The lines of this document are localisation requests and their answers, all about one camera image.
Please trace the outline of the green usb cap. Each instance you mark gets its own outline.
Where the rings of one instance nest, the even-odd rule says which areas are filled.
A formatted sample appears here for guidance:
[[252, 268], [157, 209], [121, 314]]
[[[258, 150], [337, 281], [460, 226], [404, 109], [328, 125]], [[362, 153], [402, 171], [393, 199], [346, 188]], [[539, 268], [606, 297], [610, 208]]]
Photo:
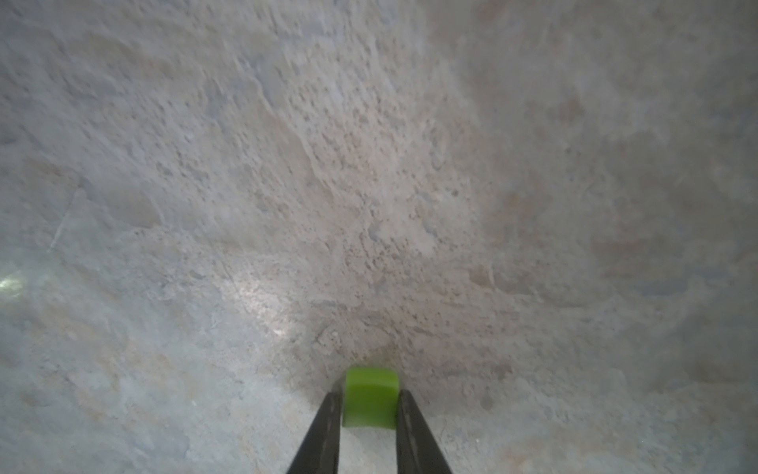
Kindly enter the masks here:
[[395, 430], [401, 390], [391, 369], [351, 367], [343, 388], [343, 426]]

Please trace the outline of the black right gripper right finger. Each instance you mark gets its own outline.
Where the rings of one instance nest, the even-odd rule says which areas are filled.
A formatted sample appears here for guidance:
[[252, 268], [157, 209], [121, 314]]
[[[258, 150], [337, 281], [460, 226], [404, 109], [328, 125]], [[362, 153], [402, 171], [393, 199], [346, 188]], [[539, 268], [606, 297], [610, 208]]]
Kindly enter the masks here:
[[399, 395], [396, 452], [399, 474], [452, 474], [416, 399], [407, 389]]

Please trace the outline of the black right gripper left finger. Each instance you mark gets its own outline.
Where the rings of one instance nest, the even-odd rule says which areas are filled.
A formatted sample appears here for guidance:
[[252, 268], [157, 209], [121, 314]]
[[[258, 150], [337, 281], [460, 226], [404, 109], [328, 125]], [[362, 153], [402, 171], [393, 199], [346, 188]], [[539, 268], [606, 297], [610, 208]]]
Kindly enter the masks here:
[[329, 392], [298, 448], [287, 474], [337, 474], [343, 394]]

